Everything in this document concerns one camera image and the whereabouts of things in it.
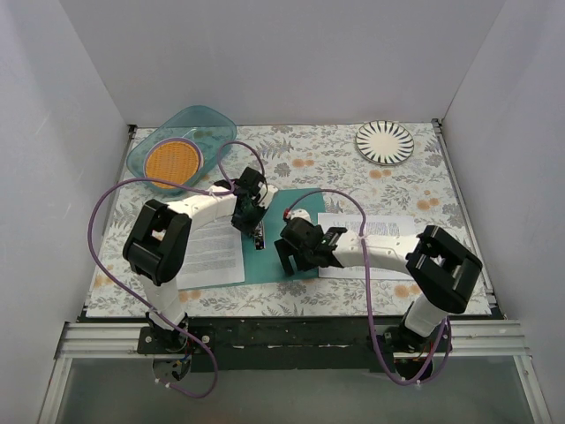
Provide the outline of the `teal plastic folder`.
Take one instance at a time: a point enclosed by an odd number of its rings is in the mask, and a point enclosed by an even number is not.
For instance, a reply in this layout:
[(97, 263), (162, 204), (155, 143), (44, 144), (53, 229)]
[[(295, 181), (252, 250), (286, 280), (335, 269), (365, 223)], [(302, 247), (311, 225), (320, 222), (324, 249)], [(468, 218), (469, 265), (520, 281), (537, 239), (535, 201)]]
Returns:
[(300, 241), (302, 247), (313, 249), (313, 242), (308, 241), (311, 232), (305, 228), (288, 231), (283, 220), (288, 206), (304, 194), (308, 196), (292, 210), (305, 210), (313, 224), (317, 223), (318, 214), (326, 211), (322, 193), (314, 193), (312, 188), (281, 190), (263, 218), (262, 249), (256, 247), (252, 237), (234, 228), (229, 216), (217, 218), (197, 230), (192, 228), (185, 260), (177, 274), (177, 287), (195, 290), (316, 277), (317, 268), (308, 265), (305, 255), (290, 245), (292, 241)]

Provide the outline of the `metal folder clip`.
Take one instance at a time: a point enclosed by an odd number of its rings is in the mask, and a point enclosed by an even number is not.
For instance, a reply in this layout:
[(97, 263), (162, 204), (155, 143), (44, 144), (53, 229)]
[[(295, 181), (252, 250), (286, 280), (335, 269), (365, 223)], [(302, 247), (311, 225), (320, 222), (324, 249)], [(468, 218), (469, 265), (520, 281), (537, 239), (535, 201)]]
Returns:
[(256, 250), (263, 250), (265, 248), (265, 226), (263, 221), (260, 221), (255, 227), (252, 239)]

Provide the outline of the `printed paper sheet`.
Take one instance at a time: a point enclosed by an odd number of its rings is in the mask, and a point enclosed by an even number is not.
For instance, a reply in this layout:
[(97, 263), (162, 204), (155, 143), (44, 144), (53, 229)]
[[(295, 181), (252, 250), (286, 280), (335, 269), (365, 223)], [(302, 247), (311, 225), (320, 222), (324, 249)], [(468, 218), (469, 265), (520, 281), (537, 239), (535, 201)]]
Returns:
[[(358, 234), (360, 223), (361, 216), (333, 213), (318, 214), (318, 224), (322, 226), (323, 230), (327, 230), (329, 227), (345, 227)], [(368, 216), (366, 218), (364, 234), (390, 237), (416, 235), (414, 218), (412, 216)], [(319, 269), (319, 277), (343, 279), (364, 278), (365, 269), (363, 266), (347, 269), (324, 268)], [(378, 268), (371, 269), (371, 278), (377, 280), (412, 279), (411, 276), (405, 273)]]
[(241, 234), (229, 218), (191, 231), (185, 260), (177, 274), (179, 290), (239, 284), (244, 280)]

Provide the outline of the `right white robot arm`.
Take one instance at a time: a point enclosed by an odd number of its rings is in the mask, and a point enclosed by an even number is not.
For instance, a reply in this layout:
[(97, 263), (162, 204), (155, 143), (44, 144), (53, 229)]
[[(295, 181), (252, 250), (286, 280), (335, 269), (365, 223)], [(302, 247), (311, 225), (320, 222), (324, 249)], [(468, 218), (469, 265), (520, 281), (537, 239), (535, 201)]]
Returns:
[(287, 276), (317, 268), (347, 269), (370, 265), (411, 276), (421, 290), (396, 329), (391, 346), (405, 352), (423, 349), (450, 314), (466, 311), (483, 264), (439, 226), (410, 236), (361, 237), (344, 227), (327, 231), (302, 217), (290, 219), (275, 242)]

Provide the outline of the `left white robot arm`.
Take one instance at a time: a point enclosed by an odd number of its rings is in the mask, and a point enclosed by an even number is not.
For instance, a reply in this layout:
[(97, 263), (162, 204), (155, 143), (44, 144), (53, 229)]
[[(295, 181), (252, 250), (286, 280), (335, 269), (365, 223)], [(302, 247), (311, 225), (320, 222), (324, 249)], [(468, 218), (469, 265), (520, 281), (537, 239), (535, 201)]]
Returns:
[(142, 283), (151, 337), (170, 353), (187, 345), (188, 318), (179, 299), (177, 274), (185, 262), (189, 236), (219, 218), (252, 236), (278, 188), (247, 167), (239, 178), (220, 180), (180, 201), (147, 201), (133, 225), (123, 257)]

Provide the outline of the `orange woven coaster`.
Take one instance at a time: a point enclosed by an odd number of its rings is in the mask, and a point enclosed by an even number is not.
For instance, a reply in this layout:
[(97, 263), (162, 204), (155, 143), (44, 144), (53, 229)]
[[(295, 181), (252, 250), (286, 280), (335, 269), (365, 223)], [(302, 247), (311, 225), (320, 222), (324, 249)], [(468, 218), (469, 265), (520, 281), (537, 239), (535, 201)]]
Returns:
[(204, 157), (200, 148), (186, 138), (168, 138), (155, 144), (144, 162), (146, 178), (183, 185), (201, 169)]

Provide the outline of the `teal transparent plastic container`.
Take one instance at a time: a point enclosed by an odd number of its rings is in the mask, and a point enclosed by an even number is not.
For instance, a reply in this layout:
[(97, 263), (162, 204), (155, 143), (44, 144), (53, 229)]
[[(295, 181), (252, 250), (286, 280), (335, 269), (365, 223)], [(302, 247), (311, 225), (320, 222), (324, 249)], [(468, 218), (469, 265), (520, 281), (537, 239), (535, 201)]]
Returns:
[(226, 141), (237, 137), (237, 127), (220, 112), (202, 105), (179, 111), (133, 148), (126, 159), (136, 178), (152, 178), (148, 187), (164, 196), (178, 196), (182, 190), (165, 181), (195, 186), (217, 165), (230, 147)]

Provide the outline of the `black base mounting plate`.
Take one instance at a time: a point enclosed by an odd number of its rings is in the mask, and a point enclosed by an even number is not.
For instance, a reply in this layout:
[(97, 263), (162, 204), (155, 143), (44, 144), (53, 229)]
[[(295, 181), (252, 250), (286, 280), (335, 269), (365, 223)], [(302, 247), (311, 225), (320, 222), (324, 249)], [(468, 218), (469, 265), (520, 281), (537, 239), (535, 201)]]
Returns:
[(176, 376), (243, 370), (382, 370), (365, 317), (192, 318), (192, 338), (153, 325), (139, 332), (137, 352), (179, 358)]

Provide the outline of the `floral tablecloth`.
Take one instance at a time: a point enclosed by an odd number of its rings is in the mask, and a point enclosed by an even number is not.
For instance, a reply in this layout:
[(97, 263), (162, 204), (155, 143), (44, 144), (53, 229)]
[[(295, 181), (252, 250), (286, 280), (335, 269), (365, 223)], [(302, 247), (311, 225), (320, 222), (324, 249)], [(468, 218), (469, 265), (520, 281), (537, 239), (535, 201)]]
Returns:
[[(412, 218), (417, 231), (429, 224), (445, 228), (464, 244), (471, 241), (463, 210), (452, 184), (440, 142), (429, 124), (409, 124), (415, 148), (396, 166), (368, 162), (357, 150), (355, 125), (242, 126), (239, 143), (223, 161), (231, 176), (246, 166), (263, 164), (284, 204), (312, 209), (316, 196), (298, 198), (298, 191), (320, 188), (320, 201), (333, 214)], [(113, 216), (102, 242), (104, 270), (93, 281), (87, 302), (89, 318), (140, 318), (145, 307), (136, 300), (142, 287), (123, 259), (123, 244), (142, 204), (152, 192), (128, 183), (114, 201)], [(264, 284), (231, 285), (182, 291), (182, 305), (191, 316), (377, 315), (403, 314), (418, 296), (405, 276), (372, 281), (318, 278), (315, 275)]]

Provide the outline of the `striped white ceramic plate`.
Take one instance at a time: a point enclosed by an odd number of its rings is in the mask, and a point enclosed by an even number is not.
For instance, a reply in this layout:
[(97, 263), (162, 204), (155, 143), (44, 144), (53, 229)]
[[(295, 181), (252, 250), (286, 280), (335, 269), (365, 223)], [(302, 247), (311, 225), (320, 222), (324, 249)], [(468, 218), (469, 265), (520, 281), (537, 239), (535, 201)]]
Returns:
[(412, 155), (415, 142), (404, 126), (396, 122), (377, 120), (358, 128), (355, 145), (358, 152), (369, 162), (392, 166), (406, 161)]

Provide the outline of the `aluminium frame rail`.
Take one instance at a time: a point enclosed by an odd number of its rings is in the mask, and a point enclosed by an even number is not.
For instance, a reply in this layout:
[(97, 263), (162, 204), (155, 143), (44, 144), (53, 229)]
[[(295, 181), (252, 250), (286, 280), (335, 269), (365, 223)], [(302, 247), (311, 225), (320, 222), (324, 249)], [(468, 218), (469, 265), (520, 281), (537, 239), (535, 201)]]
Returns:
[(137, 357), (142, 323), (66, 323), (56, 358), (124, 359)]

